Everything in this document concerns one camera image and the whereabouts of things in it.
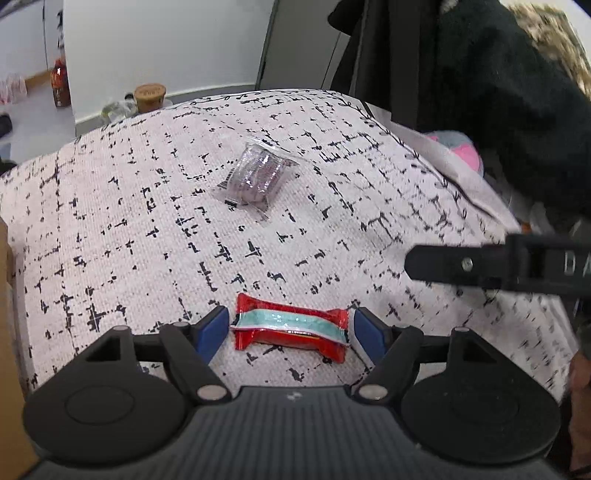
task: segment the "cardboard box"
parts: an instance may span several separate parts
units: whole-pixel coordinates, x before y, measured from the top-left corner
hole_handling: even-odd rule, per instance
[[[22,427],[24,398],[18,379],[8,318],[14,258],[8,245],[8,228],[0,218],[0,477],[19,478],[37,462],[37,456]]]

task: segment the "plastic bag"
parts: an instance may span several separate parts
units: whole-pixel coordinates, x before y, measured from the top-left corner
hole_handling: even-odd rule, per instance
[[[27,97],[25,79],[19,75],[9,75],[6,80],[0,80],[0,105],[16,103]]]
[[[236,350],[252,342],[318,350],[337,363],[345,361],[349,344],[347,310],[304,309],[238,295],[232,323]]]
[[[266,212],[277,195],[288,167],[297,165],[294,155],[255,138],[246,144],[238,165],[218,185],[230,205],[250,205]]]
[[[134,100],[123,100],[106,105],[100,116],[105,125],[114,124],[125,118],[131,118],[138,113],[138,107]]]

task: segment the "white bedsheet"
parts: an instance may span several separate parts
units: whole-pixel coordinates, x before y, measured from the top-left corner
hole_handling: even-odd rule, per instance
[[[253,135],[308,159],[264,223],[212,195]],[[245,291],[318,309],[363,305],[425,333],[465,325],[555,397],[564,389],[572,338],[548,298],[406,276],[416,243],[500,242],[506,227],[337,93],[247,93],[129,119],[12,170],[0,205],[32,388],[114,325],[155,332],[216,304],[233,315]],[[266,345],[237,352],[231,334],[212,367],[233,392],[352,383],[368,368],[354,350],[342,365]]]

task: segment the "wrapped candy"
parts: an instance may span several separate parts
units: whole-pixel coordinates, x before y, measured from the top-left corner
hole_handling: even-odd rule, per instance
[[[270,343],[320,354],[337,363],[345,361],[348,338],[347,310],[313,310],[238,295],[232,330],[236,350],[252,342]]]

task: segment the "brown bottle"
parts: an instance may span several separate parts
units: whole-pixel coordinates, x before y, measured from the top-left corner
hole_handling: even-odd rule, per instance
[[[56,103],[56,107],[63,108],[72,104],[68,72],[62,59],[56,60],[56,66],[51,72],[51,88],[53,89],[53,101]]]

